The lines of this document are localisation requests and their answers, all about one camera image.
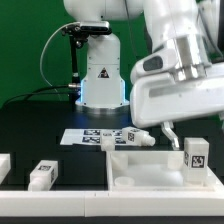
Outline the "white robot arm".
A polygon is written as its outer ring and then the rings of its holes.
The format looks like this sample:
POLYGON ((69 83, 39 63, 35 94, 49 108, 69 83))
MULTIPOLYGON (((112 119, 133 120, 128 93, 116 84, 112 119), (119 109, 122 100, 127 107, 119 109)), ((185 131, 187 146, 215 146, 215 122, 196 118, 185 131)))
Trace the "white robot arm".
POLYGON ((224 0, 63 0, 86 45, 77 105, 128 103, 138 128, 224 113, 224 0))

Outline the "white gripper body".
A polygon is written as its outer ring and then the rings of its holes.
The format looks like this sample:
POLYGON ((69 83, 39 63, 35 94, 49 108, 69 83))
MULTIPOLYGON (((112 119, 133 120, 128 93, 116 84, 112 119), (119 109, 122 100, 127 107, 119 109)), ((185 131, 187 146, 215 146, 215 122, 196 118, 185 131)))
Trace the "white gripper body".
POLYGON ((224 63, 207 77, 175 82, 169 73, 140 78, 130 95, 132 123, 138 128, 224 112, 224 63))

